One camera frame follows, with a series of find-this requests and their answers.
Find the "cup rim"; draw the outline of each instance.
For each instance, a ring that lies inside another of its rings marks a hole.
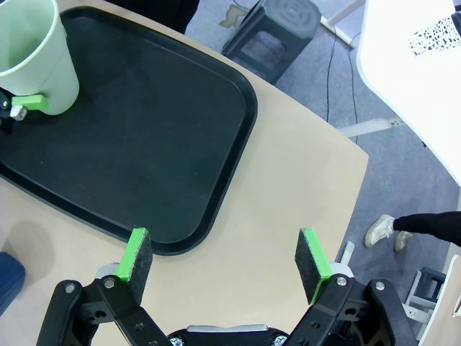
[[[5,4],[7,3],[8,1],[11,1],[11,0],[6,0],[5,2],[1,3],[0,4],[0,8],[1,8],[1,5],[2,4]],[[51,27],[50,29],[48,30],[45,38],[42,40],[42,42],[36,47],[36,49],[31,52],[29,54],[29,56],[27,56],[23,61],[21,61],[20,63],[18,63],[17,65],[1,72],[0,71],[0,77],[3,77],[3,76],[6,76],[7,74],[11,74],[12,72],[15,72],[17,70],[19,70],[21,67],[23,67],[24,65],[28,64],[37,54],[38,52],[41,51],[41,49],[43,48],[44,45],[46,45],[46,43],[50,40],[50,37],[51,35],[53,34],[54,32],[54,29],[56,28],[56,25],[58,23],[58,19],[60,18],[59,17],[59,9],[58,9],[58,4],[56,3],[56,0],[50,0],[52,3],[53,3],[53,8],[54,8],[54,16],[53,16],[53,21],[51,22]]]

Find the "light green cup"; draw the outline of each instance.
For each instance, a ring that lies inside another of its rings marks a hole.
[[[49,115],[75,102],[79,80],[55,0],[0,4],[0,87],[16,96],[43,95]]]

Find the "black tray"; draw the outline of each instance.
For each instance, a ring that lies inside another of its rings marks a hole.
[[[113,14],[79,7],[62,20],[79,97],[0,136],[0,174],[118,239],[146,227],[156,254],[197,246],[256,119],[253,88],[234,68]]]

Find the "white shoe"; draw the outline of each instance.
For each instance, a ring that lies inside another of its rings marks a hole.
[[[388,214],[383,214],[381,217],[368,229],[365,236],[365,246],[372,247],[379,240],[389,238],[394,232],[394,218]]]
[[[396,252],[400,252],[406,247],[408,241],[413,237],[413,233],[407,231],[400,231],[398,232],[397,239],[395,239],[395,247],[394,249]]]

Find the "silver bolt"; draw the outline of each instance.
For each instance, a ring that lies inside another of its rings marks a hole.
[[[284,335],[279,335],[274,339],[272,344],[274,346],[282,346],[285,343],[285,341],[287,341],[287,337]]]
[[[346,278],[343,278],[342,276],[340,276],[339,278],[336,279],[336,283],[340,286],[345,286],[347,285],[347,280]]]
[[[375,283],[375,287],[377,290],[384,290],[386,288],[384,283],[382,283],[381,281],[378,281],[377,283]]]
[[[66,285],[66,293],[72,293],[75,291],[75,285],[73,283],[68,283]]]
[[[104,287],[105,288],[112,288],[115,285],[115,281],[112,278],[108,278],[104,281]]]
[[[182,340],[178,337],[172,337],[170,339],[170,342],[173,344],[173,346],[184,346],[184,343]]]

